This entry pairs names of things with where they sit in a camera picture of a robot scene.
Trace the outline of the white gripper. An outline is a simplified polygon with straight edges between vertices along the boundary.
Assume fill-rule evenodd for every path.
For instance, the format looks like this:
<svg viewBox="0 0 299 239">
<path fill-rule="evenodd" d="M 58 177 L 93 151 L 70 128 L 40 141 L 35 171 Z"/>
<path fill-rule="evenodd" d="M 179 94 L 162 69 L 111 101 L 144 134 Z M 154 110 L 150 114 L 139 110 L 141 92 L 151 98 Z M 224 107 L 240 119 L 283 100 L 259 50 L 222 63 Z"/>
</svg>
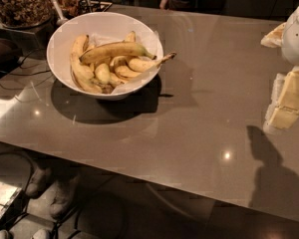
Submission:
<svg viewBox="0 0 299 239">
<path fill-rule="evenodd" d="M 286 23 L 281 23 L 260 41 L 262 46 L 280 48 L 282 56 L 295 67 L 278 74 L 273 82 L 263 130 L 267 133 L 290 128 L 299 119 L 299 6 Z"/>
</svg>

